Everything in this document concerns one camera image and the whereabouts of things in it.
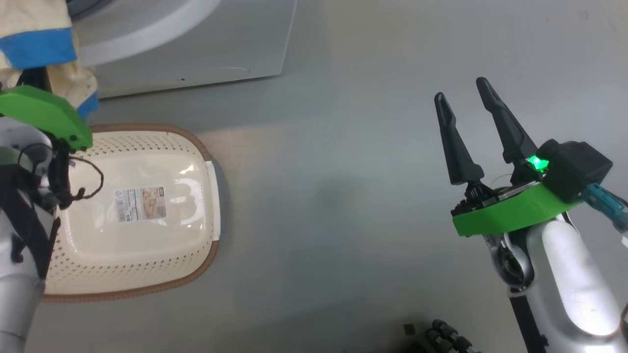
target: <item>blue stripe on cloth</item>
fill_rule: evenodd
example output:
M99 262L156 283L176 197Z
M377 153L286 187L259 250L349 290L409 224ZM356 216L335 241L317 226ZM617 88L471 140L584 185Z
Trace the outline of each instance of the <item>blue stripe on cloth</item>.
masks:
M73 62L77 59L71 28L6 36L0 38L0 51L17 70Z
M77 113L81 119L86 120L89 113L98 109L98 95L96 93L90 95L89 98L78 107Z

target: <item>green bracket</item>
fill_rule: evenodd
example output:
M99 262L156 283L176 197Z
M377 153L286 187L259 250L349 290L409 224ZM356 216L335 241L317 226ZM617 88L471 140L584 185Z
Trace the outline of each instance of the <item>green bracket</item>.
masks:
M67 100L50 92L21 85L0 91L0 114L65 140L70 149L92 147L92 131Z
M484 209L457 215L453 225L462 237L508 233L550 220L581 202L566 204L539 184Z

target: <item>washing machine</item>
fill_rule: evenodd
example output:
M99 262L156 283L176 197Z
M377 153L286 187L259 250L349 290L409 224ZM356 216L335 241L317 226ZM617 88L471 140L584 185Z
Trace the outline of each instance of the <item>washing machine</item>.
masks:
M296 0L67 0L101 98L278 75Z

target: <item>washing machine door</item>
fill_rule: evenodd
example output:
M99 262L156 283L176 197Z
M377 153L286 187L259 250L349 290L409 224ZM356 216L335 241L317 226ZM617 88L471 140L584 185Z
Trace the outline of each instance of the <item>washing machine door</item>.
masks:
M67 0L83 66L167 43L207 18L221 0Z

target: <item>barcode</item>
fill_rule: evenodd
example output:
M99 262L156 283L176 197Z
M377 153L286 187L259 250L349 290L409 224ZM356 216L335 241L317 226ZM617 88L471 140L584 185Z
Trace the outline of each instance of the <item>barcode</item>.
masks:
M124 214L124 202L116 201L116 208L118 211L118 222L126 221L126 215Z
M165 206L157 206L157 216L166 217L166 207Z

